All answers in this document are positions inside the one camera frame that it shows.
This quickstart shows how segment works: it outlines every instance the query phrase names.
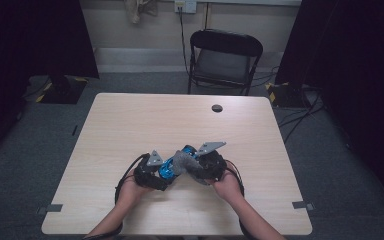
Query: gray carpet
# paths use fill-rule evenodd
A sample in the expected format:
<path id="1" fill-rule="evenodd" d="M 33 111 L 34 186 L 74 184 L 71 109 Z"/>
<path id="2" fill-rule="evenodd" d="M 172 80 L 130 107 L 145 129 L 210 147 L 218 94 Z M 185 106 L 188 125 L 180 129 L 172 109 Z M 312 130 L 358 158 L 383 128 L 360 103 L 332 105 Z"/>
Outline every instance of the gray carpet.
<path id="1" fill-rule="evenodd" d="M 32 78 L 27 92 L 45 81 L 46 77 Z M 0 240 L 80 239 L 44 235 L 44 215 L 37 214 L 37 209 L 51 203 L 96 94 L 186 91 L 185 73 L 108 73 L 101 74 L 100 80 L 91 79 L 76 105 L 39 104 L 34 102 L 37 94 L 28 97 L 23 117 L 0 143 Z M 203 87 L 193 87 L 192 92 L 238 94 L 238 90 Z M 267 93 L 261 85 L 252 88 L 250 95 Z M 314 93 L 309 99 L 315 99 Z M 296 109 L 273 111 L 278 122 L 303 114 L 289 116 Z M 281 128 L 284 138 L 293 125 Z M 384 239 L 384 189 L 346 148 L 340 126 L 327 111 L 305 118 L 289 137 L 286 149 L 304 200 L 316 208 L 309 212 L 313 233 L 288 239 Z"/>

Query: table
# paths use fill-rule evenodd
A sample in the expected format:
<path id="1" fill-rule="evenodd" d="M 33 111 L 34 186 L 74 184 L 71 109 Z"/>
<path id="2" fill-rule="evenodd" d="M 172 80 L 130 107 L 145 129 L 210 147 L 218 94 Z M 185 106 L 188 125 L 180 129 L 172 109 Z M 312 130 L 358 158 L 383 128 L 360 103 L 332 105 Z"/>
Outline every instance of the table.
<path id="1" fill-rule="evenodd" d="M 219 104 L 222 112 L 212 111 Z M 101 93 L 94 100 L 52 204 L 45 234 L 87 234 L 114 206 L 115 186 L 138 156 L 164 159 L 189 144 L 225 141 L 218 149 L 238 167 L 245 197 L 281 234 L 312 226 L 268 99 Z M 124 220 L 124 235 L 242 235 L 238 217 L 211 186 L 188 175 L 154 191 Z"/>

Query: black folding chair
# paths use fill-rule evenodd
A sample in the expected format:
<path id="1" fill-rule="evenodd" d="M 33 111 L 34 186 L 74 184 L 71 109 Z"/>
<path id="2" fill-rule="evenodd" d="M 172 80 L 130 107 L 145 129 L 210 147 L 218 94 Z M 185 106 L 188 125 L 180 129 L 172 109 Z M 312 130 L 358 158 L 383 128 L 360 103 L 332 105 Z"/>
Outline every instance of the black folding chair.
<path id="1" fill-rule="evenodd" d="M 263 45 L 254 37 L 215 29 L 200 30 L 190 38 L 188 94 L 192 81 L 246 89 L 248 95 Z"/>

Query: wrist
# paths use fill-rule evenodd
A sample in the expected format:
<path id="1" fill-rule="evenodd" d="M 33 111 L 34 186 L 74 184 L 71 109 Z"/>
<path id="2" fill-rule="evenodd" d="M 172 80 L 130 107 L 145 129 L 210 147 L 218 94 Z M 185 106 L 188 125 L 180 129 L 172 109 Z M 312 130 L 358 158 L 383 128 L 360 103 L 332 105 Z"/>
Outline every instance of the wrist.
<path id="1" fill-rule="evenodd" d="M 124 207 L 133 207 L 135 206 L 139 201 L 141 197 L 129 194 L 129 193 L 120 193 L 117 202 L 115 203 L 116 207 L 124 206 Z"/>
<path id="2" fill-rule="evenodd" d="M 245 200 L 245 198 L 241 194 L 235 194 L 233 196 L 229 196 L 225 199 L 227 203 L 229 203 L 230 206 L 238 206 L 242 204 L 242 202 Z"/>

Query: gray metal part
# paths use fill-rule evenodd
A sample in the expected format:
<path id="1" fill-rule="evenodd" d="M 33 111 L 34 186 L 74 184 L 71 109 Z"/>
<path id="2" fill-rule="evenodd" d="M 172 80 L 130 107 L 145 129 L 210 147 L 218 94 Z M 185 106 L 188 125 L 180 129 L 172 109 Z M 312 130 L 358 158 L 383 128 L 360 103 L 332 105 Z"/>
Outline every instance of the gray metal part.
<path id="1" fill-rule="evenodd" d="M 226 142 L 205 142 L 202 144 L 202 146 L 199 148 L 198 152 L 195 154 L 197 156 L 208 154 L 217 148 L 221 148 L 224 145 L 226 145 Z"/>
<path id="2" fill-rule="evenodd" d="M 151 156 L 149 157 L 148 163 L 146 165 L 148 166 L 160 166 L 164 163 L 163 159 L 160 157 L 160 155 L 157 153 L 157 151 L 152 151 Z"/>

